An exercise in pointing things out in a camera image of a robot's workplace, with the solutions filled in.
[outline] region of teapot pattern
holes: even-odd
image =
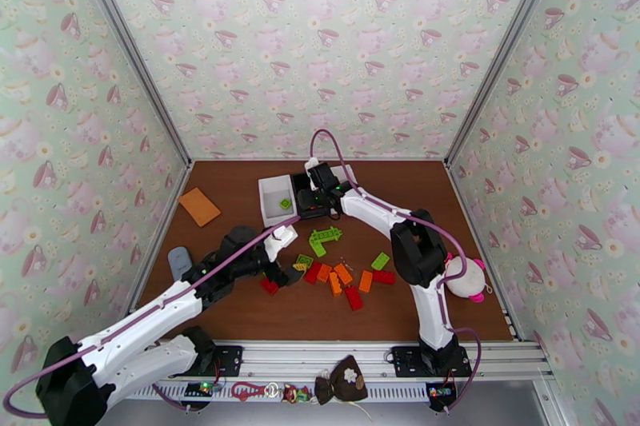
[[[518,2],[121,0],[119,7],[192,157],[301,157],[310,126],[322,120],[334,123],[352,157],[440,158]],[[96,57],[112,54],[96,48]],[[88,70],[97,79],[105,73]],[[389,131],[398,113],[408,122],[394,118]],[[361,132],[369,137],[354,138]],[[272,144],[282,133],[290,137]]]
[[[149,44],[159,57],[179,57],[188,35],[158,26]],[[182,163],[166,150],[95,0],[2,0],[0,73],[0,368],[8,383],[35,372],[60,336],[80,338],[118,318],[156,230],[145,219],[164,209]],[[180,103],[197,109],[203,92],[185,90]]]
[[[640,424],[639,14],[541,0],[451,162],[572,424]]]

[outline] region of white plush toy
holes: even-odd
[[[462,271],[462,259],[460,256],[452,257],[449,253],[445,263],[445,276],[454,276]],[[485,263],[479,259],[466,259],[466,273],[457,279],[446,282],[446,287],[456,296],[469,298],[474,303],[482,303],[485,295],[482,294],[486,286],[485,273],[482,271]]]

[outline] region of orange sponge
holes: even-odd
[[[331,266],[323,264],[318,271],[318,281],[326,283],[329,279],[329,273],[331,272]]]
[[[337,266],[334,266],[334,271],[338,274],[340,281],[347,286],[351,281],[354,280],[353,277],[349,274],[349,271],[346,270],[345,265],[341,262]]]
[[[200,191],[200,188],[194,188],[185,193],[178,201],[200,227],[204,227],[221,213],[218,207]]]
[[[342,294],[342,288],[340,287],[340,281],[338,280],[338,274],[331,271],[329,273],[329,284],[331,285],[331,292],[334,296],[340,296]]]
[[[371,271],[362,271],[360,277],[360,285],[358,288],[363,293],[368,293],[371,290],[371,281],[374,279],[374,274]]]

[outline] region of brown tabletop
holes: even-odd
[[[459,240],[469,256],[478,256],[441,163],[356,161],[351,165],[358,183],[368,192],[399,207],[428,210],[438,225]],[[220,208],[222,215],[199,228],[189,214],[178,207],[141,304],[155,298],[173,282],[166,257],[173,247],[187,247],[195,263],[217,249],[222,237],[235,225],[262,229],[258,179],[301,171],[301,161],[196,163],[185,191],[199,187]],[[361,271],[370,269],[380,252],[391,255],[389,240],[371,227],[350,217],[340,221],[324,217],[295,225],[298,239],[278,254],[281,265],[291,265],[299,253],[314,257],[308,243],[311,231],[331,225],[340,228],[344,235],[339,242],[326,244],[327,254],[318,261],[335,265],[344,259],[354,269],[356,285]],[[455,253],[453,246],[445,243]],[[392,263],[387,264],[385,270],[395,272]],[[299,281],[270,296],[259,284],[262,277],[242,279],[235,283],[228,297],[176,328],[169,336],[198,324],[218,340],[416,340],[418,316],[414,299],[409,285],[396,278],[395,285],[373,283],[370,293],[361,293],[364,308],[356,312],[351,311],[344,293],[333,297],[328,284]],[[447,304],[454,326],[475,328],[483,340],[512,339],[495,295],[488,295],[484,302],[477,304],[447,292]]]

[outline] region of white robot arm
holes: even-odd
[[[314,209],[310,217],[344,213],[387,236],[398,275],[410,285],[415,299],[418,342],[427,372],[445,376],[459,367],[466,353],[451,330],[444,287],[439,285],[444,277],[446,250],[435,231],[415,223],[431,221],[428,212],[396,208],[361,188],[352,188],[349,182],[339,182],[329,166],[317,160],[306,165],[306,172],[309,185],[296,195],[300,218],[306,218],[305,207]],[[414,216],[415,221],[407,220],[407,215]],[[162,346],[145,348],[228,295],[239,277],[264,272],[278,285],[288,284],[289,277],[276,258],[297,237],[295,230],[290,225],[282,226],[264,241],[249,245],[257,235],[249,227],[233,228],[220,249],[148,305],[78,344],[65,337],[51,345],[45,367],[89,350],[38,381],[36,393],[52,425],[93,426],[109,408],[140,388],[206,365],[214,345],[208,337],[202,337],[202,330],[184,332]],[[233,256],[228,265],[221,265]]]

